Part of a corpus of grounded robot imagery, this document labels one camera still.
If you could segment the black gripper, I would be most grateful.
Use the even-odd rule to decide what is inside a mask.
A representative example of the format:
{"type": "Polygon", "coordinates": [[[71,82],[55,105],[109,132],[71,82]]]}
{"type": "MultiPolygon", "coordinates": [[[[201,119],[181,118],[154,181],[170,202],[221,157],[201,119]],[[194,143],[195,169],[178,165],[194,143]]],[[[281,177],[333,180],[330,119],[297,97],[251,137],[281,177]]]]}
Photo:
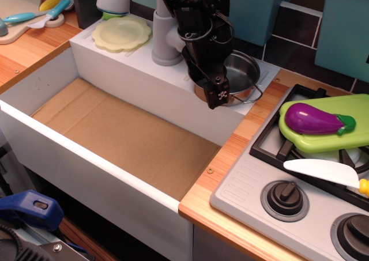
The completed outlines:
{"type": "Polygon", "coordinates": [[[182,55],[189,77],[194,83],[208,81],[203,85],[208,107],[215,109],[227,104],[229,82],[226,79],[224,62],[232,52],[232,35],[211,33],[196,37],[194,33],[187,33],[181,39],[186,44],[182,55]]]}

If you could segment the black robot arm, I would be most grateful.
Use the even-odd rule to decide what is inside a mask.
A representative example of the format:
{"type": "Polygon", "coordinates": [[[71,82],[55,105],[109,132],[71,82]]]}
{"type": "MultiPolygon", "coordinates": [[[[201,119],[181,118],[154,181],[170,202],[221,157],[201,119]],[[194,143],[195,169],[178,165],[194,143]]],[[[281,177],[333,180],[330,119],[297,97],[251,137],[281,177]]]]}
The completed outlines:
{"type": "Polygon", "coordinates": [[[190,78],[202,85],[210,109],[229,102],[225,60],[233,52],[234,27],[228,19],[229,0],[163,0],[177,20],[184,42],[182,56],[190,78]]]}

